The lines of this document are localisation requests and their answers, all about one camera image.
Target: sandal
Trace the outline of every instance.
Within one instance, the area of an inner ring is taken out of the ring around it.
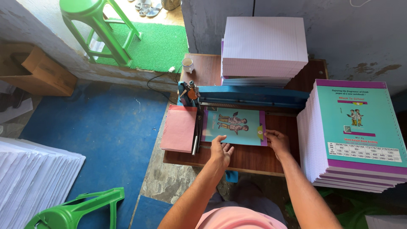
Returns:
[[[150,12],[147,14],[147,17],[153,18],[157,16],[161,9],[162,9],[161,3],[158,3],[156,7],[150,7]]]
[[[138,12],[140,17],[145,17],[150,12],[151,7],[142,7]]]
[[[137,0],[135,8],[136,10],[141,10],[142,8],[151,7],[151,0]]]

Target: hand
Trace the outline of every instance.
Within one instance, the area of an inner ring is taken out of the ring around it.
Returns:
[[[266,130],[264,136],[267,137],[267,145],[272,148],[277,159],[281,162],[281,158],[290,154],[290,141],[288,137],[277,130]]]
[[[222,143],[221,141],[226,139],[226,135],[218,135],[212,140],[212,146],[210,147],[210,158],[219,161],[226,168],[230,163],[230,156],[233,154],[234,147],[230,147],[229,143]]]

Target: cartoon boy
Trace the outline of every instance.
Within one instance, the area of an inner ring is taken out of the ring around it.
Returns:
[[[350,110],[350,117],[352,118],[352,125],[357,126],[357,117],[354,110]]]
[[[361,115],[359,113],[359,109],[355,109],[355,111],[356,111],[356,118],[357,118],[357,126],[363,126],[362,125],[362,116],[363,115]]]
[[[247,123],[247,119],[240,119],[236,116],[233,116],[232,118],[229,116],[223,116],[219,114],[218,121],[224,122],[224,123],[232,123],[232,124],[240,124],[240,123]]]
[[[238,134],[237,132],[239,130],[244,130],[244,131],[249,130],[249,127],[247,125],[244,125],[244,126],[234,125],[234,124],[228,125],[228,124],[224,124],[224,123],[218,123],[218,125],[219,125],[218,129],[222,127],[222,128],[225,128],[225,129],[233,130],[234,132],[236,132],[236,135]]]

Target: power cord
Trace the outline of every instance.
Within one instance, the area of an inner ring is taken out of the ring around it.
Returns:
[[[181,67],[182,67],[182,64],[181,64],[181,66],[178,68],[178,71],[177,71],[177,74],[175,75],[175,82],[178,84],[178,82],[177,82],[177,75],[178,75],[178,73],[179,73],[179,70],[181,69]],[[174,103],[170,98],[168,98],[168,96],[166,96],[164,93],[162,93],[162,92],[160,92],[160,91],[157,91],[156,89],[153,89],[153,88],[151,88],[150,86],[149,86],[149,82],[151,81],[151,80],[153,80],[153,79],[155,79],[155,78],[158,78],[158,77],[160,77],[160,76],[163,76],[163,75],[165,75],[165,74],[167,74],[167,73],[169,73],[170,71],[167,71],[167,72],[164,72],[163,74],[161,74],[161,75],[158,75],[158,76],[156,76],[156,77],[154,77],[154,78],[151,78],[148,82],[147,82],[147,87],[149,88],[149,89],[151,89],[151,90],[153,90],[153,91],[156,91],[156,92],[158,92],[158,93],[160,93],[160,94],[162,94],[164,97],[166,97],[171,103],[173,103],[173,104],[177,104],[177,103]]]
[[[350,5],[351,6],[353,6],[353,7],[361,7],[361,6],[363,6],[364,4],[366,4],[366,3],[368,3],[368,2],[370,2],[371,0],[367,0],[366,2],[364,2],[362,5],[360,5],[360,6],[354,6],[353,4],[352,4],[352,0],[349,0],[349,3],[350,3]]]

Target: notebook cover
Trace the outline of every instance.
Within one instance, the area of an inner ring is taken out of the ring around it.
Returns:
[[[191,153],[196,116],[196,107],[170,105],[160,148],[162,150]]]
[[[227,135],[224,143],[267,146],[265,112],[205,107],[201,141]]]
[[[330,166],[406,174],[406,147],[385,82],[317,79],[316,87]]]

